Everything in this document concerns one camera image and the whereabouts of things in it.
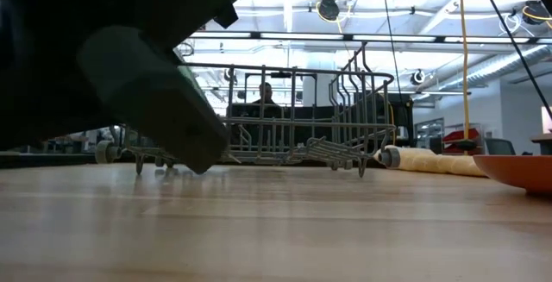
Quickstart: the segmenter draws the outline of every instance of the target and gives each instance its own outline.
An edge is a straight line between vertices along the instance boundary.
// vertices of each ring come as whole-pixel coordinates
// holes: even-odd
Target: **person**
[[[273,88],[269,83],[259,85],[260,99],[253,104],[260,104],[261,100],[265,99],[265,118],[282,118],[281,108],[273,101]]]

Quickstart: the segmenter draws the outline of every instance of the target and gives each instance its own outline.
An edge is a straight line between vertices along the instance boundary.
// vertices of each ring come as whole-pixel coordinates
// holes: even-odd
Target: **wall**
[[[485,89],[470,90],[468,97],[470,122],[481,123],[495,138],[503,136],[500,89],[500,81],[494,80]],[[462,96],[443,97],[434,109],[414,109],[415,124],[437,118],[444,118],[445,126],[464,123]]]
[[[541,87],[544,96],[552,101],[552,88]],[[532,85],[501,85],[502,125],[504,138],[512,142],[516,154],[540,153],[540,147],[530,138],[543,132],[543,103]]]

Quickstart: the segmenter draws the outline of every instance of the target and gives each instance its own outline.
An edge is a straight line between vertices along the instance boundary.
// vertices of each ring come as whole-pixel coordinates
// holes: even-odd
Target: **ceiling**
[[[389,34],[386,1],[389,9],[393,34],[407,35],[461,35],[460,12],[457,0],[336,0],[340,7],[341,27],[336,22],[325,22],[316,12],[319,0],[238,0],[235,3],[240,19],[228,31],[260,31],[288,33],[324,34]],[[506,15],[516,10],[519,14],[528,0],[494,0],[500,11]],[[465,0],[467,34],[470,36],[506,36],[499,25],[499,19],[489,0]],[[546,24],[531,26],[520,19],[509,21],[516,36],[550,36]],[[206,25],[207,31],[223,30],[214,22]],[[344,41],[269,41],[269,40],[188,40],[195,53],[186,60],[204,63],[227,63],[242,65],[268,65],[281,67],[306,67],[312,53],[335,53],[336,67],[342,67],[359,42]],[[367,65],[377,72],[399,74],[403,88],[412,88],[411,73],[423,70],[435,74],[444,67],[461,72],[462,46],[460,44],[393,44],[396,49],[393,57],[390,43],[369,43],[367,45]],[[476,62],[494,54],[513,52],[510,45],[471,45],[470,61]],[[226,87],[223,70],[202,70],[198,81],[205,89]],[[238,85],[243,86],[244,78],[238,74]],[[279,103],[289,103],[291,80],[268,79],[274,88]],[[251,97],[257,97],[257,78],[248,81]],[[228,96],[224,91],[218,95],[208,93],[214,106],[225,108]]]

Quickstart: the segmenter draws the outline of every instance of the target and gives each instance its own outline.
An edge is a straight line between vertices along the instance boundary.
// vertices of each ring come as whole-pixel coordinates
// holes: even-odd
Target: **bowl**
[[[552,156],[475,155],[489,178],[529,193],[552,194]]]

